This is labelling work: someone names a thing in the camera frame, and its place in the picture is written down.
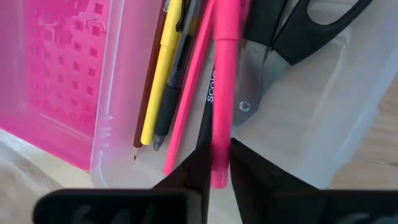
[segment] wooden surface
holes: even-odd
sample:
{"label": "wooden surface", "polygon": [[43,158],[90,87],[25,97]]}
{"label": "wooden surface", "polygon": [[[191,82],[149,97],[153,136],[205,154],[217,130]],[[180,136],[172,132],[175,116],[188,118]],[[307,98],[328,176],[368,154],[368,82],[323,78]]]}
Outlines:
{"label": "wooden surface", "polygon": [[[354,159],[335,175],[335,189],[398,189],[398,78]],[[35,201],[62,187],[93,187],[89,173],[0,130],[0,223],[29,223]]]}

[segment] pen clip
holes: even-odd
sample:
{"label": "pen clip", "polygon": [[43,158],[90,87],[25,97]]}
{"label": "pen clip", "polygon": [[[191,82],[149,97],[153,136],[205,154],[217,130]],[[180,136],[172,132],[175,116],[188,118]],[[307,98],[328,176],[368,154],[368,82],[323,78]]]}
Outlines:
{"label": "pen clip", "polygon": [[175,30],[177,32],[181,32],[184,27],[185,16],[187,15],[187,1],[188,0],[182,0],[181,3],[181,16],[177,22],[177,25],[175,25]]}

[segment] black pen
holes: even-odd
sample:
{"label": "black pen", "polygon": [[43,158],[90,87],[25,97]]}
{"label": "black pen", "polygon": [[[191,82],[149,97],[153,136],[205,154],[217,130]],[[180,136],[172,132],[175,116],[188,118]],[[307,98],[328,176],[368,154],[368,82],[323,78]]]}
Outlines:
{"label": "black pen", "polygon": [[178,106],[183,77],[193,48],[192,40],[197,33],[205,3],[205,0],[190,0],[188,7],[185,7],[187,1],[183,0],[182,2],[181,18],[176,25],[176,30],[181,31],[181,35],[156,121],[154,136],[154,149],[156,151],[159,150],[166,135],[169,133],[170,125]]}
{"label": "black pen", "polygon": [[209,89],[206,94],[206,104],[203,110],[203,116],[201,117],[201,123],[199,128],[199,135],[197,140],[198,149],[203,143],[211,140],[211,127],[213,122],[213,100],[214,100],[214,84],[215,84],[216,73],[213,66],[211,73]]}

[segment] yellow pen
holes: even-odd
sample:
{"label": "yellow pen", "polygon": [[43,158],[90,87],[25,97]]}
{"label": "yellow pen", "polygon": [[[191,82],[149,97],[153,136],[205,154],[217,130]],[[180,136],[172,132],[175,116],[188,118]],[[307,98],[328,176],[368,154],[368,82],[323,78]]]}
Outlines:
{"label": "yellow pen", "polygon": [[145,115],[144,127],[141,134],[141,143],[146,146],[150,145],[154,138],[157,113],[159,112],[164,88],[167,83],[167,78],[169,77],[177,41],[180,37],[180,33],[177,32],[175,28],[180,20],[182,1],[186,0],[170,0],[169,11],[166,15],[154,82],[150,90],[147,113]]}

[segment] grid pattern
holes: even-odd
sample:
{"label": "grid pattern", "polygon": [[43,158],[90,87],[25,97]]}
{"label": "grid pattern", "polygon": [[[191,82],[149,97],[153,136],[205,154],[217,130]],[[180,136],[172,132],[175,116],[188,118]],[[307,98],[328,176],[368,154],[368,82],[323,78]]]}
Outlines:
{"label": "grid pattern", "polygon": [[28,102],[94,133],[110,0],[24,1]]}

